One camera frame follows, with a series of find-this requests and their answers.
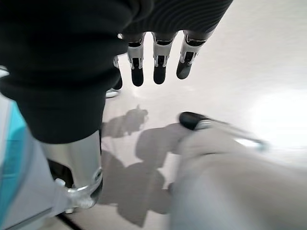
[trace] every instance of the robotic hand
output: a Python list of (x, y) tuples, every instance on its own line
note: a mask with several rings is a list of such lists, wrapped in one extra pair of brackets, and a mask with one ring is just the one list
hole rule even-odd
[[(184, 31), (177, 77), (185, 79), (199, 50), (212, 35), (232, 0), (156, 0), (151, 13), (129, 24), (120, 34), (128, 42), (132, 82), (143, 84), (143, 44), (146, 32), (153, 34), (153, 80), (165, 80), (167, 60), (178, 31)], [(118, 66), (118, 58), (113, 64)], [(120, 89), (122, 79), (114, 89)], [(66, 186), (72, 207), (92, 207), (102, 188), (99, 133), (68, 144), (42, 143), (54, 179)]]

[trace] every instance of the robotic finger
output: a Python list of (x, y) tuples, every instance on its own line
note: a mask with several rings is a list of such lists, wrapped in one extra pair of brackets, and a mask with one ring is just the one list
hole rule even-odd
[(176, 34), (177, 33), (153, 33), (153, 80), (156, 84), (162, 84), (165, 80), (166, 64)]
[(189, 30), (184, 31), (185, 36), (182, 42), (180, 59), (176, 71), (179, 79), (187, 78), (195, 57), (212, 33), (213, 31), (209, 33), (198, 33)]
[(128, 60), (131, 67), (132, 82), (135, 86), (141, 86), (143, 77), (143, 45), (146, 33), (121, 34), (122, 38), (128, 41)]

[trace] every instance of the silver metal cylinder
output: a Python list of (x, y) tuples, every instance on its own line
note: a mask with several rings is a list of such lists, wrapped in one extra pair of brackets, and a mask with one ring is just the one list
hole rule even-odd
[[(102, 185), (100, 138), (96, 131), (82, 140), (68, 144), (41, 143), (47, 159), (70, 169), (73, 187), (65, 188), (72, 206), (92, 207), (97, 200), (92, 193)], [(56, 179), (63, 186), (62, 179)]]

